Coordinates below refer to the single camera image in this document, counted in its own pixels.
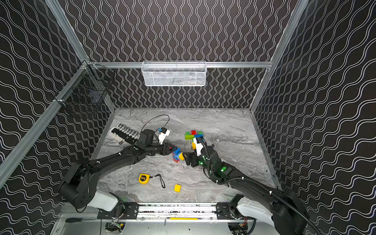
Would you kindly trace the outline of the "yellow small lego brick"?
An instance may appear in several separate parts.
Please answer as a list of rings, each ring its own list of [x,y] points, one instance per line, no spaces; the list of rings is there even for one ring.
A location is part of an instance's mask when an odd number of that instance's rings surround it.
[[[185,160],[185,158],[184,158],[184,154],[183,154],[183,153],[180,153],[180,154],[179,154],[179,159],[180,159],[181,161],[184,161],[184,160]]]

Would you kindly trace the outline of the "yellow lego brick front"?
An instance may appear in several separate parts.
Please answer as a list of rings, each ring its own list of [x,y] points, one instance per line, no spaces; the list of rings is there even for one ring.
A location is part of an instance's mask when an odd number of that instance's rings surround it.
[[[179,193],[181,191],[181,185],[175,184],[174,191]]]

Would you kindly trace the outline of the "lime green long lego brick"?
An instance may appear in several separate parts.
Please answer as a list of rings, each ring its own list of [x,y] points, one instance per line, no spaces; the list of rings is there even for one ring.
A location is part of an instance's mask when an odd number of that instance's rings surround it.
[[[192,141],[195,138],[195,135],[185,135],[185,140]]]

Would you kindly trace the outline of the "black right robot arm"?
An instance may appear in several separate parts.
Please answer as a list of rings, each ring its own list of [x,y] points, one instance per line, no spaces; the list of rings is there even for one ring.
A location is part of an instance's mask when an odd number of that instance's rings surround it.
[[[280,235],[302,235],[306,226],[311,227],[316,234],[322,234],[294,192],[283,192],[246,176],[235,166],[222,161],[214,145],[208,146],[202,137],[195,140],[196,150],[183,153],[186,164],[191,167],[202,166],[204,174],[213,183],[227,185],[239,191],[243,198],[260,203],[271,213],[269,218]]]

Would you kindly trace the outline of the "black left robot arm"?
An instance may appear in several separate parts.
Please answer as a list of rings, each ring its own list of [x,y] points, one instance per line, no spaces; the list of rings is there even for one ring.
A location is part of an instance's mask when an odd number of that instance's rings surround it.
[[[134,165],[147,156],[166,156],[177,150],[170,143],[160,143],[155,132],[150,129],[132,135],[114,128],[112,133],[129,143],[129,146],[107,157],[74,162],[60,183],[59,194],[76,209],[89,206],[118,216],[123,211],[122,200],[113,194],[98,191],[99,180],[122,167]]]

